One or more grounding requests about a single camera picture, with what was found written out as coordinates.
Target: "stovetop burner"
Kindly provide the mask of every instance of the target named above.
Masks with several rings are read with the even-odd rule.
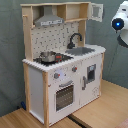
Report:
[[[33,61],[48,67],[48,66],[51,66],[51,65],[54,65],[54,64],[57,64],[57,63],[64,62],[64,61],[69,60],[69,59],[73,59],[73,57],[70,57],[70,56],[67,56],[67,55],[63,55],[63,54],[61,54],[61,55],[63,57],[62,57],[62,60],[59,61],[59,62],[56,62],[56,61],[53,61],[53,62],[43,62],[40,58],[33,59]]]

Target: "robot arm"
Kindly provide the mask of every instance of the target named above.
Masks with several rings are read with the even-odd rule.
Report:
[[[128,46],[128,1],[124,1],[116,15],[112,19],[112,27],[117,32],[121,30],[121,34],[118,37],[120,45],[127,47]]]

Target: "sink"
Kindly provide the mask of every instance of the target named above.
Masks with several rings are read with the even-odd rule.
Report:
[[[86,48],[86,47],[78,47],[78,48],[73,48],[73,49],[68,49],[65,51],[65,53],[75,55],[75,56],[81,56],[85,55],[90,52],[94,52],[94,49],[91,48]]]

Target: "oven window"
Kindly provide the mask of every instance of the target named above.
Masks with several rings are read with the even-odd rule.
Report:
[[[56,92],[56,111],[73,103],[73,85]]]

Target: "tiled backsplash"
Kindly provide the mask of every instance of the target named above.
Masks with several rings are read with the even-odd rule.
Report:
[[[32,29],[33,57],[39,57],[42,51],[66,50],[70,37],[78,33],[78,26],[79,22],[72,22]],[[78,46],[77,35],[73,38],[73,43]]]

